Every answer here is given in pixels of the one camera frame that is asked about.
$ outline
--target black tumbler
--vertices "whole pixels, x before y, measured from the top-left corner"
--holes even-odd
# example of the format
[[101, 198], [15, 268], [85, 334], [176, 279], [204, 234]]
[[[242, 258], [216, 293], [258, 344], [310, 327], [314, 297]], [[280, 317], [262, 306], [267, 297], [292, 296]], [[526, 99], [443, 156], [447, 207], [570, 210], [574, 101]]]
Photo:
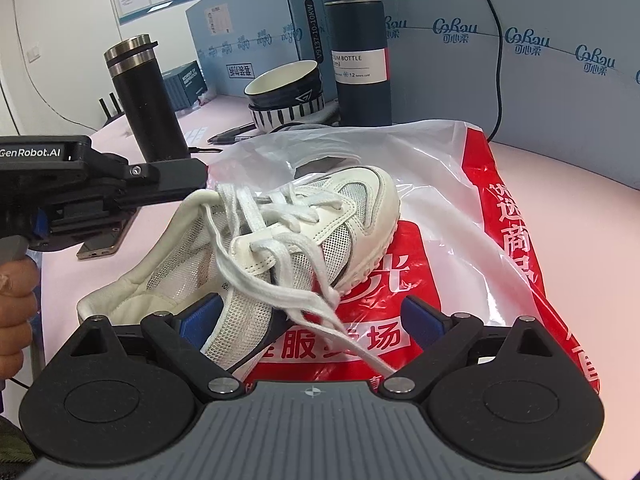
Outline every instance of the black tumbler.
[[391, 84], [382, 0], [324, 0], [342, 126], [389, 126]]
[[180, 124], [164, 88], [148, 34], [123, 41], [104, 53], [124, 113], [147, 162], [190, 158]]

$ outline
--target wall outlet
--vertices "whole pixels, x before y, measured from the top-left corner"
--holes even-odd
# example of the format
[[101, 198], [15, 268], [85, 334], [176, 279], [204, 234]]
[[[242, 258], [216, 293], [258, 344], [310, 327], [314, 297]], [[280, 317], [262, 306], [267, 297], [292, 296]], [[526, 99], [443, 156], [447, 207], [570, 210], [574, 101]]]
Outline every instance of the wall outlet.
[[27, 61], [33, 63], [40, 57], [40, 46], [36, 45], [33, 48], [27, 50]]

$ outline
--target gray ribbed plate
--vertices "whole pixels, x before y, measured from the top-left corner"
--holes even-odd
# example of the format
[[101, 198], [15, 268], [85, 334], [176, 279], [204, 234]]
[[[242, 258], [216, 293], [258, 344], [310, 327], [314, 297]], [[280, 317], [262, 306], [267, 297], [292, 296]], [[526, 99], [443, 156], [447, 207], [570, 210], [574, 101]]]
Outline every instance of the gray ribbed plate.
[[42, 459], [24, 480], [595, 480], [584, 464], [555, 472], [494, 471], [450, 450], [417, 406], [359, 383], [258, 383], [206, 407], [191, 432], [142, 462], [104, 470]]

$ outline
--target silver bolt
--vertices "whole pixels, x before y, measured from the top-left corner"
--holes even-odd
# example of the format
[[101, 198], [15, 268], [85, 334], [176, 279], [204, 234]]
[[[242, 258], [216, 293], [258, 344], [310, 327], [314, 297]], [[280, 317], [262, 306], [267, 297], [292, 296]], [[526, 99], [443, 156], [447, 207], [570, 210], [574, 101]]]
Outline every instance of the silver bolt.
[[233, 377], [219, 377], [209, 381], [209, 390], [215, 394], [232, 394], [238, 390], [240, 383]]
[[408, 394], [415, 388], [415, 383], [407, 377], [391, 377], [384, 384], [393, 394]]

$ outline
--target table surface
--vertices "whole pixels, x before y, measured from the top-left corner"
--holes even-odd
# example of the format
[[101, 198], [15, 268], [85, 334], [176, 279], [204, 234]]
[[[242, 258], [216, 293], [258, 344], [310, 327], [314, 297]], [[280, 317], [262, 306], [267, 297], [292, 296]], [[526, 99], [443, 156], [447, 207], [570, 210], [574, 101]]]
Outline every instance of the table surface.
[[[180, 118], [184, 132], [216, 133], [250, 122], [242, 98], [220, 96]], [[92, 136], [93, 146], [142, 162], [121, 118]], [[607, 480], [640, 470], [640, 379], [631, 321], [638, 304], [640, 192], [562, 162], [492, 144], [500, 176], [526, 220], [545, 279], [546, 293], [595, 364], [606, 409], [605, 427], [590, 463]], [[204, 162], [215, 154], [199, 156]], [[177, 203], [140, 211], [117, 254], [78, 262], [78, 248], [45, 254], [42, 320], [47, 359], [78, 326], [76, 304], [133, 268], [158, 240]]]

